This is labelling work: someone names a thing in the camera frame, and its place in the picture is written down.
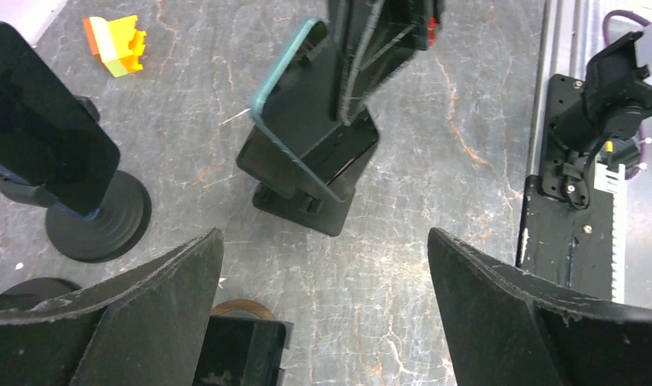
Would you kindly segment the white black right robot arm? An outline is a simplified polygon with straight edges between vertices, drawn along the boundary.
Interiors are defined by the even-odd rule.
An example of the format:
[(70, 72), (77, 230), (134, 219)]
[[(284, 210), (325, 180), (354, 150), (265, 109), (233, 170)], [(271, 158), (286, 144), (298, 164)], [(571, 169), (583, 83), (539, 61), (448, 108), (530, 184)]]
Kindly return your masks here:
[[(339, 116), (349, 121), (365, 98), (390, 75), (372, 80), (363, 73), (401, 51), (403, 60), (429, 49), (442, 27), (442, 1), (332, 1), (329, 18), (344, 59), (338, 85)], [(593, 158), (607, 142), (632, 138), (652, 117), (652, 22), (642, 21), (586, 62), (576, 95), (555, 101), (556, 88), (572, 85), (553, 72), (559, 29), (579, 22), (564, 13), (561, 1), (544, 6), (543, 34), (534, 116), (540, 157), (553, 154)]]

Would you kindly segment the grey stand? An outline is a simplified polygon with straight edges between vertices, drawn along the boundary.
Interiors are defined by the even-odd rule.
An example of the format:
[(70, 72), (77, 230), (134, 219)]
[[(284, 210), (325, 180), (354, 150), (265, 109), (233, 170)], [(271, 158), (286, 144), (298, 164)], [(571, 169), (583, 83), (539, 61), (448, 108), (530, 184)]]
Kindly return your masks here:
[(275, 321), (273, 313), (259, 302), (249, 299), (233, 299), (222, 302), (211, 310), (212, 316), (226, 316), (236, 318), (256, 318), (260, 320)]

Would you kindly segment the black round base phone stand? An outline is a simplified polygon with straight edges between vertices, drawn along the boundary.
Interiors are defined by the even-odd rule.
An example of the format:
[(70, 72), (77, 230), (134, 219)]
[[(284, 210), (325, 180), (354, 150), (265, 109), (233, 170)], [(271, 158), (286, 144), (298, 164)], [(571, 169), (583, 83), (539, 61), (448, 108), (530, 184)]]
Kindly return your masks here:
[[(99, 125), (100, 114), (92, 101), (86, 96), (76, 99)], [(145, 186), (118, 168), (101, 205), (86, 218), (60, 206), (42, 187), (29, 187), (0, 176), (0, 192), (16, 203), (45, 208), (45, 229), (55, 249), (87, 263), (109, 261), (128, 252), (144, 235), (152, 209)]]

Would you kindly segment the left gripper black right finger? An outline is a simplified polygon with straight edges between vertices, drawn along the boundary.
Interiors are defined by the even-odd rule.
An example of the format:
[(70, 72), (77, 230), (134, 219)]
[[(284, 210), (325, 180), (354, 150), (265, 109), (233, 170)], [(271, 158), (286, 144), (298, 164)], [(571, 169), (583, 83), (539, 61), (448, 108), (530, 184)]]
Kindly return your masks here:
[(554, 284), (440, 228), (428, 259), (460, 385), (652, 385), (652, 309)]

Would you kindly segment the blue edged black phone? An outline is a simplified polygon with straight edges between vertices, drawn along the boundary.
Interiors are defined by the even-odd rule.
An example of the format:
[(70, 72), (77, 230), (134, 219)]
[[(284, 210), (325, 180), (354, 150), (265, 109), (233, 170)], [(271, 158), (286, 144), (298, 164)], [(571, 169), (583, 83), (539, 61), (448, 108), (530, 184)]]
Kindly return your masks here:
[(101, 205), (120, 151), (10, 24), (0, 21), (0, 176), (80, 218)]

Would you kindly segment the black folding phone stand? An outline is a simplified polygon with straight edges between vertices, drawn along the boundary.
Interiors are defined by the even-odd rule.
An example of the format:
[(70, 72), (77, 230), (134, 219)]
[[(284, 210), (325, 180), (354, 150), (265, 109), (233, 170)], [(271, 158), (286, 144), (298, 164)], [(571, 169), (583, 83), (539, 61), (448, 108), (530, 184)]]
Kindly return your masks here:
[(355, 184), (375, 153), (379, 133), (371, 122), (337, 124), (302, 157), (254, 126), (237, 166), (260, 182), (253, 205), (328, 236), (338, 236), (355, 195)]

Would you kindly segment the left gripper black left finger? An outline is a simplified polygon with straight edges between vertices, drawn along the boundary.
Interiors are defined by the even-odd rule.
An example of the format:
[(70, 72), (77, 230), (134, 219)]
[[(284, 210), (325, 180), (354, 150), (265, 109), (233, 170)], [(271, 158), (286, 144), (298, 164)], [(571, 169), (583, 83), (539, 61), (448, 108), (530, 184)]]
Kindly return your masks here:
[(0, 385), (189, 385), (223, 262), (214, 228), (97, 285), (0, 310)]

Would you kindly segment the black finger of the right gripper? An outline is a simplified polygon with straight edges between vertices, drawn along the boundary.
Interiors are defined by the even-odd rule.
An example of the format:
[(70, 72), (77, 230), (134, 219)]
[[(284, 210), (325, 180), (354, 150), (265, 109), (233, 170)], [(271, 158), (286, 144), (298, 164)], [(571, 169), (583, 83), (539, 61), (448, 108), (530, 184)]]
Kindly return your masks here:
[(336, 115), (347, 125), (382, 83), (436, 42), (444, 12), (444, 3), (433, 0), (352, 2), (347, 44), (336, 47)]
[(329, 32), (337, 48), (347, 44), (353, 2), (351, 0), (327, 0)]

